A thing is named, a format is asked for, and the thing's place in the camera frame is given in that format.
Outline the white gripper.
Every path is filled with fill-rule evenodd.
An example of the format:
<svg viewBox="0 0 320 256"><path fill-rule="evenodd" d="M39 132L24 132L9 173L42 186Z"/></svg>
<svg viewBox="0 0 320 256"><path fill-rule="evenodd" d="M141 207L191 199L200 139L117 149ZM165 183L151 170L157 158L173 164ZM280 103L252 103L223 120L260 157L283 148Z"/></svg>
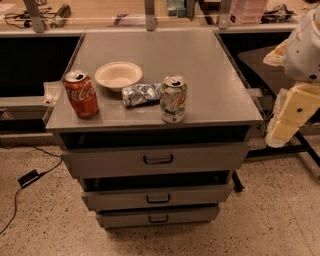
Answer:
<svg viewBox="0 0 320 256"><path fill-rule="evenodd" d="M288 40L285 39L263 59L269 66L283 66ZM265 141L273 148L283 147L320 108L320 84L296 82L290 89L281 89L267 126Z"/></svg>

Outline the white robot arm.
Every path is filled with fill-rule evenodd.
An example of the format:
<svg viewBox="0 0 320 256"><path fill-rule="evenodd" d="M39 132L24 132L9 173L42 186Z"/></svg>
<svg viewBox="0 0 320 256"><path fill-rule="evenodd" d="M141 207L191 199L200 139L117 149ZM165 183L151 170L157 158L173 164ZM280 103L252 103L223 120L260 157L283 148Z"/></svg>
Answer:
<svg viewBox="0 0 320 256"><path fill-rule="evenodd" d="M284 73L295 84L281 89L265 141L283 147L320 108L320 7L309 11L273 53L283 49Z"/></svg>

